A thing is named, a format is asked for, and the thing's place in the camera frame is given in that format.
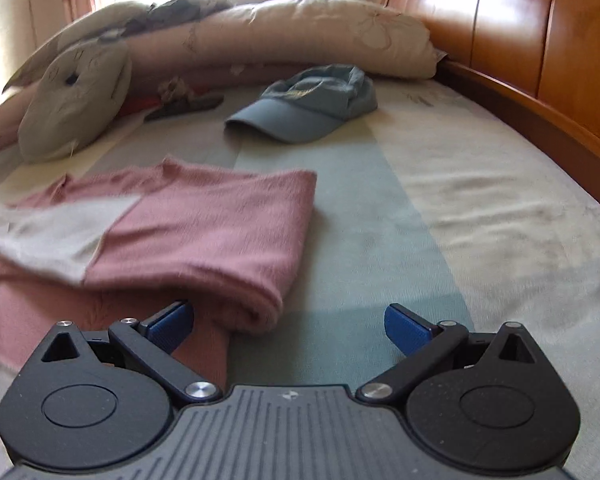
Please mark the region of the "pink and white knit sweater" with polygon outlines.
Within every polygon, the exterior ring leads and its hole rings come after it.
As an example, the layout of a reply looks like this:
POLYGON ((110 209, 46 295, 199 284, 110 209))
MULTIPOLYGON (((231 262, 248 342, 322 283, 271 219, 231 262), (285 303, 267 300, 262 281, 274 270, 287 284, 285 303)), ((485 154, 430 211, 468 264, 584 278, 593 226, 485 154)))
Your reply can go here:
POLYGON ((195 310, 176 358, 222 384, 235 332, 272 330, 301 261, 317 176, 166 159, 63 176, 0 205, 0 364, 19 370, 60 320, 103 330, 174 301, 195 310))

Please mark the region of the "red stick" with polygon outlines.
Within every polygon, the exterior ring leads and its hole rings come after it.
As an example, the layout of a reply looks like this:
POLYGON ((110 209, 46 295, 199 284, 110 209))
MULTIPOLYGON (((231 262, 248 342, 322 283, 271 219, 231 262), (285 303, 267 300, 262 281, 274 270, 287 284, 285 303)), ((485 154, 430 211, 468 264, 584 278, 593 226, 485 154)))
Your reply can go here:
POLYGON ((161 104, 161 100, 156 96, 128 96, 122 103, 118 111, 118 117, 124 117, 155 108, 161 104))

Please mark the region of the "black hair clip with flower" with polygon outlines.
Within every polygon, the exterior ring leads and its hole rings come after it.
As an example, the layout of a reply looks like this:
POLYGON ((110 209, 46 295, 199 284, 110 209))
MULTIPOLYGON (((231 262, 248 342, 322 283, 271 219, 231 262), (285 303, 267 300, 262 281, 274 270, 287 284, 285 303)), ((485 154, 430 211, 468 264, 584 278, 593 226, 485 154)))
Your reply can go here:
POLYGON ((224 102, 222 94, 196 91, 180 77, 159 84, 158 97, 161 105, 146 115, 145 122, 208 112, 208 110, 215 110, 224 102))

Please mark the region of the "grey cat face cushion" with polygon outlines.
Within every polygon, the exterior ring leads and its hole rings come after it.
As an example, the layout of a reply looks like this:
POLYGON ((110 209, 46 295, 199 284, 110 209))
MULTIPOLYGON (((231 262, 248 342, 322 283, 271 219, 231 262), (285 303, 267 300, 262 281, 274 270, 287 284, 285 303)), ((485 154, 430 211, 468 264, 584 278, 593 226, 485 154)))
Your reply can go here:
POLYGON ((119 113, 132 75, 122 40, 77 44, 45 71, 18 128, 18 148, 28 164, 76 154, 93 143, 119 113))

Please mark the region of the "blue baseball cap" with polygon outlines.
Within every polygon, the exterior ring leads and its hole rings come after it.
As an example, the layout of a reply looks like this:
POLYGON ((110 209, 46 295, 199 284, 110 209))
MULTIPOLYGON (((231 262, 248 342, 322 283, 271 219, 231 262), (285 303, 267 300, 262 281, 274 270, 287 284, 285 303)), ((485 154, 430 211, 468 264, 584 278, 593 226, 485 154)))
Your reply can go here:
POLYGON ((314 66, 274 82, 257 101, 227 118, 287 144, 314 142, 378 109, 373 81, 347 64, 314 66))

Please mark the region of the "floral cream rolled quilt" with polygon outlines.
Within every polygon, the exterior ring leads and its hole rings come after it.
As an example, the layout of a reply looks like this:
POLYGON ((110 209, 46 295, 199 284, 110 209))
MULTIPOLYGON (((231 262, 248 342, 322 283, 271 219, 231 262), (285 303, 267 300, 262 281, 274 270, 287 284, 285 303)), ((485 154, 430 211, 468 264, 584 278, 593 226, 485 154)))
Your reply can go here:
MULTIPOLYGON (((194 90, 209 90, 264 84, 303 67, 330 64, 428 79, 438 64, 424 24, 364 0, 271 0, 131 37, 122 32, 107 30, 73 46, 94 39, 126 42, 132 60, 126 98, 154 96, 159 84, 174 77, 194 90)), ((18 145, 20 122, 42 77, 8 89, 10 97, 0 105, 0 151, 18 145)))

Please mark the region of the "grey pillow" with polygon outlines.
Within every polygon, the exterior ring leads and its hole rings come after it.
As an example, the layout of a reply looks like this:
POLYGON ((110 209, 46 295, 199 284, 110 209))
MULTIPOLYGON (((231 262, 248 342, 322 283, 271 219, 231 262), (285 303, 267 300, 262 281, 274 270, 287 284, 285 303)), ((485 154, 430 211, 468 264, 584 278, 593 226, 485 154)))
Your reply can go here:
POLYGON ((58 55, 77 42, 95 38, 107 30, 123 28, 129 20, 139 18, 148 10, 147 4, 123 1, 82 16, 37 48, 12 74, 4 85, 3 91, 27 87, 43 76, 46 68, 58 55))

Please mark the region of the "wooden headboard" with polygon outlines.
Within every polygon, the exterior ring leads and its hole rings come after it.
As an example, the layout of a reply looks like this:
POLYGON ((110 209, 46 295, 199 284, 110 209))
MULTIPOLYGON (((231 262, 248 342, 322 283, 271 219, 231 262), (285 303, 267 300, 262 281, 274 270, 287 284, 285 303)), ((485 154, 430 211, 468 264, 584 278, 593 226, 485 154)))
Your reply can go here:
POLYGON ((523 134, 600 202, 600 0, 382 0, 448 55, 438 81, 523 134))

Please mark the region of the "grey folded cloth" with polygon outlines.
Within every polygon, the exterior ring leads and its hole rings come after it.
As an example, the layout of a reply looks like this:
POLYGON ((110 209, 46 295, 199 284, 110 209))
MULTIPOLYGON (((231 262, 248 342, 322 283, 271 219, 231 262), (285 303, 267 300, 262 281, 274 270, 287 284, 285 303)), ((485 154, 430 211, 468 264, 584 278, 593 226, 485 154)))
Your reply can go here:
POLYGON ((151 6, 144 14, 131 18, 125 23, 122 36, 131 37, 144 32, 199 22, 233 6, 230 0, 170 0, 158 6, 151 6))

